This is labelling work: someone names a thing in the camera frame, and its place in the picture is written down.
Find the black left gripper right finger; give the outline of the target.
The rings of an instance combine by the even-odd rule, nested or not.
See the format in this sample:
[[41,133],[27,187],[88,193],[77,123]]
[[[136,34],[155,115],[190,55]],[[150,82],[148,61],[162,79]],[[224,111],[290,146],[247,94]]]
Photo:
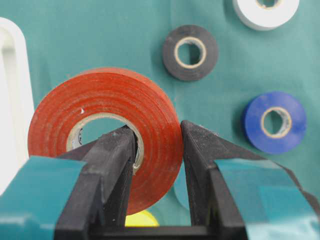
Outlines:
[[181,123],[191,223],[218,240],[317,240],[320,205],[294,173],[190,121]]

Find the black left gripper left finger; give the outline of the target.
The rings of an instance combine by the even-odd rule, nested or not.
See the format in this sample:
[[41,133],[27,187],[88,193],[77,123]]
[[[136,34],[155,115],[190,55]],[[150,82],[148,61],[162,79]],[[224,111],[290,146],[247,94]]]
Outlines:
[[134,132],[120,127],[57,158],[31,156],[0,198],[3,240],[87,240],[91,226],[123,226]]

